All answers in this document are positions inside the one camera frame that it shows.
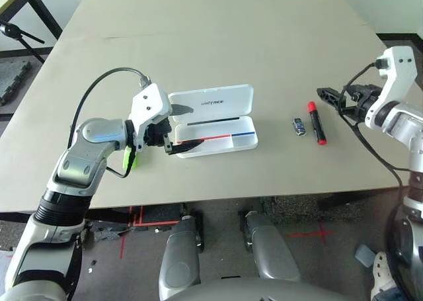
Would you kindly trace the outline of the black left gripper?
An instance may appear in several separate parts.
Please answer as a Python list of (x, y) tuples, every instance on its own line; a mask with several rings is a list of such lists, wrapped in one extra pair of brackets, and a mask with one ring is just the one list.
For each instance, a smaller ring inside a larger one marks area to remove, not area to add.
[[(180, 104), (172, 104), (171, 115), (183, 115), (193, 113), (192, 107)], [(181, 144), (173, 144), (169, 139), (169, 133), (172, 131), (168, 118), (160, 121), (158, 124), (150, 124), (144, 134), (144, 144), (147, 146), (164, 146), (168, 155), (176, 155), (190, 151), (200, 144), (202, 139), (188, 140)]]

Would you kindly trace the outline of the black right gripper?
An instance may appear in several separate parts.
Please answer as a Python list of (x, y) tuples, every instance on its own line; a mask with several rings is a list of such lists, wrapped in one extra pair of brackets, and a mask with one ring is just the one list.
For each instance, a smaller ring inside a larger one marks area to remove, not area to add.
[[(343, 115), (365, 116), (373, 103), (379, 98), (381, 91), (382, 88), (373, 84), (349, 86), (346, 92), (356, 105), (343, 107)], [(333, 108), (337, 108), (344, 102), (341, 94), (330, 87), (318, 88), (317, 94), (323, 102)]]

